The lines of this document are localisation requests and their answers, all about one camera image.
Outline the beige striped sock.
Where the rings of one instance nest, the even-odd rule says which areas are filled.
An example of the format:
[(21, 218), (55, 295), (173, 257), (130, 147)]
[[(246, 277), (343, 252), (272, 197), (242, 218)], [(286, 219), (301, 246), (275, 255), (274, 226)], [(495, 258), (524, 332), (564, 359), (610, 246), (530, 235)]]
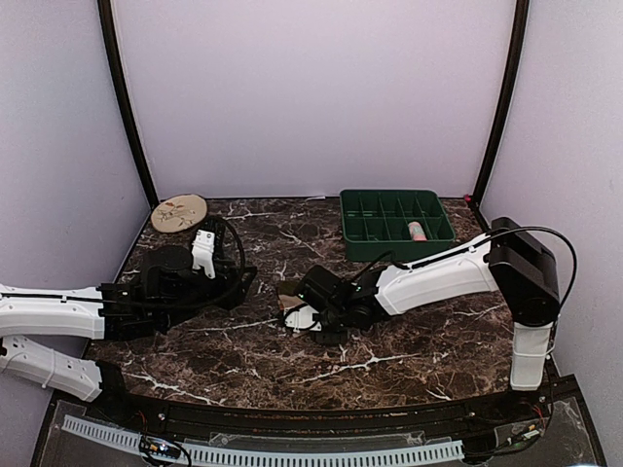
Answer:
[(295, 294), (298, 285), (297, 280), (280, 281), (276, 286), (277, 300), (280, 310), (285, 313), (292, 308), (306, 305), (306, 303)]

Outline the pink patterned sock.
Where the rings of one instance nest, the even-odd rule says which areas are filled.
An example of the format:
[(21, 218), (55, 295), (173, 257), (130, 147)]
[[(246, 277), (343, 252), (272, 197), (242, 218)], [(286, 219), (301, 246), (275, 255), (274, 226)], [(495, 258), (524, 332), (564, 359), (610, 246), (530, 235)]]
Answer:
[(408, 224), (408, 232), (413, 241), (427, 241), (424, 227), (418, 221), (413, 221)]

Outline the green compartment tray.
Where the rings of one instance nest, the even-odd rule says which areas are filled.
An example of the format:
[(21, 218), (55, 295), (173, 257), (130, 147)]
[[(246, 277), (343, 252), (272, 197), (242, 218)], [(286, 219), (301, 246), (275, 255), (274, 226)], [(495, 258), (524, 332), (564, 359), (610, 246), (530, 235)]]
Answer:
[[(370, 262), (384, 252), (400, 262), (449, 249), (456, 240), (446, 210), (430, 190), (343, 190), (340, 192), (346, 257)], [(413, 241), (408, 224), (418, 221), (427, 241)]]

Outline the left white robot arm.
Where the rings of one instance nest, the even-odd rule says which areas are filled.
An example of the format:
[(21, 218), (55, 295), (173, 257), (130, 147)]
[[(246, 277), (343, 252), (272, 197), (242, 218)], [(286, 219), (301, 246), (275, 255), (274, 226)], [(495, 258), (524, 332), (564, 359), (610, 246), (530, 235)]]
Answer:
[(164, 335), (215, 305), (241, 305), (255, 267), (225, 268), (213, 278), (202, 270), (165, 270), (149, 285), (104, 283), (77, 290), (1, 289), (1, 370), (51, 387), (100, 409), (117, 424), (137, 416), (118, 366), (80, 359), (36, 341), (68, 336), (91, 341), (134, 341)]

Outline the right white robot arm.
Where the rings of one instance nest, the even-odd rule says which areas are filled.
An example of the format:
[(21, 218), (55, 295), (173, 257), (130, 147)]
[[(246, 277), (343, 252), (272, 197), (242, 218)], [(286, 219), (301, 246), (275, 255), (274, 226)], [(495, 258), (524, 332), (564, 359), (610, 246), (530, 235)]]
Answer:
[(411, 263), (376, 262), (352, 278), (312, 267), (295, 294), (311, 308), (311, 322), (323, 332), (368, 330), (416, 308), (478, 293), (498, 292), (513, 321), (511, 389), (496, 402), (507, 422), (520, 420), (534, 405), (542, 382), (551, 333), (569, 291), (560, 291), (554, 253), (535, 238), (565, 236), (540, 226), (521, 227), (500, 217), (492, 228), (446, 252)]

